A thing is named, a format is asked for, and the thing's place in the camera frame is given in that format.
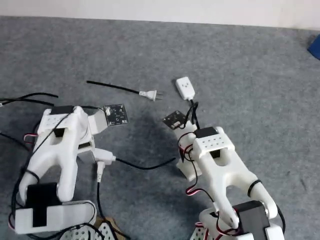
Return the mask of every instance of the power cord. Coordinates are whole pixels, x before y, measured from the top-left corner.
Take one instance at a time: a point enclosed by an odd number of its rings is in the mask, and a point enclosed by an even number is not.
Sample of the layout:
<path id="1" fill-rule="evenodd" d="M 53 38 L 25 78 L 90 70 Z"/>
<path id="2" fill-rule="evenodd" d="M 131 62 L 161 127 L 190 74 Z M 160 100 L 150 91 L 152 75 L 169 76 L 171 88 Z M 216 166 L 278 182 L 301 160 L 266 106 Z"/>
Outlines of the power cord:
<path id="1" fill-rule="evenodd" d="M 190 100 L 190 103 L 191 103 L 191 106 L 193 106 L 195 104 L 192 99 Z M 192 124 L 194 124 L 194 122 L 195 122 L 196 128 L 200 129 L 200 125 L 199 125 L 198 118 L 197 118 L 197 113 L 196 113 L 198 105 L 199 104 L 194 106 L 193 109 L 192 109 L 191 122 L 192 122 Z"/>
<path id="2" fill-rule="evenodd" d="M 53 98 L 58 98 L 59 97 L 58 95 L 47 93 L 47 92 L 34 92 L 34 93 L 30 93 L 30 94 L 27 94 L 27 95 L 20 96 L 20 97 L 18 97 L 18 99 L 26 99 L 26 98 L 29 98 L 29 97 L 32 97 L 32 96 L 38 96 L 38 95 L 48 96 L 48 97 L 53 97 Z M 10 103 L 15 102 L 15 101 L 16 100 L 8 100 L 8 101 L 3 102 L 2 105 L 4 106 L 4 105 L 10 104 Z"/>
<path id="3" fill-rule="evenodd" d="M 196 115 L 196 110 L 198 108 L 198 105 L 199 105 L 199 102 L 197 102 L 197 101 L 193 102 L 192 101 L 192 105 L 189 108 L 188 112 L 186 113 L 183 126 L 180 126 L 180 129 L 185 129 L 186 128 L 187 121 L 189 120 L 189 115 L 190 114 L 191 114 L 191 123 L 194 124 L 194 120 L 196 120 L 195 124 L 196 124 L 197 128 L 200 129 L 199 123 L 198 123 L 198 119 L 197 119 L 197 115 Z"/>
<path id="4" fill-rule="evenodd" d="M 123 232 L 119 231 L 118 229 L 114 228 L 114 226 L 112 226 L 111 222 L 109 220 L 107 220 L 106 216 L 104 215 L 103 211 L 102 211 L 102 207 L 101 207 L 101 202 L 100 202 L 100 182 L 97 183 L 96 186 L 96 202 L 98 205 L 98 210 L 99 210 L 99 214 L 103 219 L 104 223 L 107 223 L 109 228 L 112 231 L 112 235 L 113 237 L 117 240 L 117 235 L 115 234 L 115 232 L 121 236 L 123 236 L 126 239 L 131 239 L 131 237 L 129 237 L 128 235 L 124 234 Z"/>
<path id="5" fill-rule="evenodd" d="M 24 98 L 14 98 L 14 97 L 6 97 L 6 98 L 0 98 L 0 101 L 19 101 L 19 102 L 29 102 L 29 103 L 35 103 L 35 104 L 42 104 L 42 105 L 47 105 L 47 106 L 51 106 L 53 107 L 54 104 L 51 102 L 47 102 L 47 101 L 41 101 L 41 100 L 34 100 L 34 99 L 24 99 Z"/>
<path id="6" fill-rule="evenodd" d="M 131 162 L 122 160 L 122 159 L 120 159 L 120 158 L 116 158 L 115 160 L 118 161 L 118 162 L 120 162 L 120 163 L 123 163 L 123 164 L 126 164 L 126 165 L 128 165 L 128 166 L 131 166 L 131 167 L 133 167 L 133 168 L 136 168 L 136 169 L 140 169 L 140 170 L 153 170 L 153 169 L 160 168 L 160 167 L 162 167 L 162 166 L 165 166 L 165 165 L 173 162 L 174 160 L 176 160 L 176 158 L 173 157 L 173 158 L 171 158 L 171 159 L 169 159 L 169 160 L 167 160 L 167 161 L 165 161 L 165 162 L 163 162 L 163 163 L 160 163 L 160 164 L 155 165 L 155 166 L 149 166 L 149 167 L 138 166 L 138 165 L 135 165 L 135 164 L 133 164 L 133 163 L 131 163 Z"/>
<path id="7" fill-rule="evenodd" d="M 12 137 L 12 136 L 9 136 L 3 132 L 0 132 L 0 135 L 7 138 L 7 139 L 10 139 L 12 140 L 13 142 L 15 142 L 16 144 L 18 144 L 19 146 L 21 146 L 22 148 L 24 148 L 25 150 L 27 150 L 28 152 L 30 151 L 30 149 L 24 144 L 22 143 L 21 141 L 19 141 L 18 139 Z"/>
<path id="8" fill-rule="evenodd" d="M 137 90 L 133 90 L 133 89 L 130 89 L 130 88 L 127 88 L 127 87 L 117 86 L 117 85 L 104 83 L 104 82 L 98 82 L 98 81 L 86 81 L 86 83 L 87 84 L 95 84 L 95 85 L 105 86 L 105 87 L 114 88 L 114 89 L 124 90 L 124 91 L 130 92 L 130 93 L 133 93 L 133 94 L 138 94 L 138 95 L 140 95 L 142 97 L 145 97 L 145 98 L 153 100 L 153 101 L 162 100 L 162 98 L 158 97 L 159 95 L 162 95 L 162 93 L 157 91 L 157 90 L 137 91 Z"/>

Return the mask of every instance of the white cable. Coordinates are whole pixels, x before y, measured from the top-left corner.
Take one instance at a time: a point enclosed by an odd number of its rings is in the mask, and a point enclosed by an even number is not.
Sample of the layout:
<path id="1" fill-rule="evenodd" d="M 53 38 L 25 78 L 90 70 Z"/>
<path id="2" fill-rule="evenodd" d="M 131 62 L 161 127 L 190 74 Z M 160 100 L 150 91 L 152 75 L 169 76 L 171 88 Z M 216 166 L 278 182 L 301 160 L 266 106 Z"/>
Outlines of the white cable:
<path id="1" fill-rule="evenodd" d="M 142 97 L 146 97 L 152 101 L 155 101 L 155 100 L 162 100 L 161 97 L 158 97 L 158 95 L 162 95 L 161 92 L 157 91 L 157 90 L 152 90 L 152 91 L 140 91 L 139 92 L 139 95 L 142 96 Z"/>

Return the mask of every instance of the gray carpet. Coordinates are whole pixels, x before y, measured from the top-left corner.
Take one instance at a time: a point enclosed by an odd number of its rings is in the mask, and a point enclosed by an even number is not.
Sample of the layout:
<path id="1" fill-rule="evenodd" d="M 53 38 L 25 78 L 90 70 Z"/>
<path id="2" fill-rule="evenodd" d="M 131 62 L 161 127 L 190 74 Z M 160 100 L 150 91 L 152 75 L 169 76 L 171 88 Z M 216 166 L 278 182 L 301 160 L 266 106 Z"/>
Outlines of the gray carpet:
<path id="1" fill-rule="evenodd" d="M 110 127 L 96 145 L 142 166 L 178 157 L 176 139 L 161 119 L 188 103 L 172 80 L 189 76 L 202 127 L 222 126 L 247 167 L 282 208 L 288 240 L 317 240 L 320 225 L 320 61 L 306 48 L 319 32 L 207 24 L 0 17 L 2 97 L 58 94 L 59 105 L 125 104 L 129 124 Z M 165 92 L 162 101 L 86 80 Z M 1 131 L 22 139 L 42 105 L 1 108 Z M 0 144 L 0 238 L 8 230 L 12 188 L 26 152 Z M 52 169 L 47 181 L 58 179 Z M 210 206 L 170 164 L 153 171 L 115 162 L 103 175 L 105 214 L 133 239 L 187 240 L 200 211 Z M 200 186 L 206 184 L 201 179 Z M 247 200 L 228 190 L 233 204 Z M 96 199 L 94 167 L 79 162 L 76 200 Z"/>

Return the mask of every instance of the black rubber band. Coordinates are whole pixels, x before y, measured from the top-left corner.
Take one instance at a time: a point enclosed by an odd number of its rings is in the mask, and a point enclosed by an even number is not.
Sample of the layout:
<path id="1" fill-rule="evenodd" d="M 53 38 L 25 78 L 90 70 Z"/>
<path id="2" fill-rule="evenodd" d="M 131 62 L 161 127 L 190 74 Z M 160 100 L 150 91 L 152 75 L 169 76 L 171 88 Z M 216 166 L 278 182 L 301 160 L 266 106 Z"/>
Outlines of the black rubber band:
<path id="1" fill-rule="evenodd" d="M 250 198 L 250 195 L 251 195 L 251 191 L 252 189 L 254 188 L 254 186 L 258 183 L 262 183 L 262 181 L 260 179 L 258 180 L 255 180 L 253 183 L 251 183 L 249 189 L 248 189 L 248 197 Z"/>
<path id="2" fill-rule="evenodd" d="M 35 174 L 33 171 L 30 171 L 30 170 L 22 167 L 22 168 L 21 168 L 21 172 L 22 172 L 22 173 L 25 172 L 25 173 L 31 174 L 32 176 L 35 177 L 37 183 L 40 182 L 40 177 L 39 177 L 37 174 Z"/>

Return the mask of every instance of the perforated metal plate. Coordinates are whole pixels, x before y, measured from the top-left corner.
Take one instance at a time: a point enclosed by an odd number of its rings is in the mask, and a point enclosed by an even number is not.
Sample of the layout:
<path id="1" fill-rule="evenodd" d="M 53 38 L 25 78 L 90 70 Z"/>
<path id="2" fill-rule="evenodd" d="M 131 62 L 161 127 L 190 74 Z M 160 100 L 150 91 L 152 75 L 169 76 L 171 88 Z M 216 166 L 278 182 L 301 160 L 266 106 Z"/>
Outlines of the perforated metal plate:
<path id="1" fill-rule="evenodd" d="M 206 228 L 204 227 L 196 227 L 193 231 L 193 234 L 190 237 L 190 240 L 204 240 L 206 234 Z M 214 240 L 210 235 L 206 240 Z"/>
<path id="2" fill-rule="evenodd" d="M 115 240 L 108 224 L 102 223 L 99 227 L 99 231 L 103 234 L 105 240 Z M 101 240 L 101 237 L 99 236 L 98 233 L 95 233 L 95 231 L 88 226 L 83 226 L 80 229 L 67 231 L 60 238 L 60 240 L 93 240 L 93 239 Z"/>

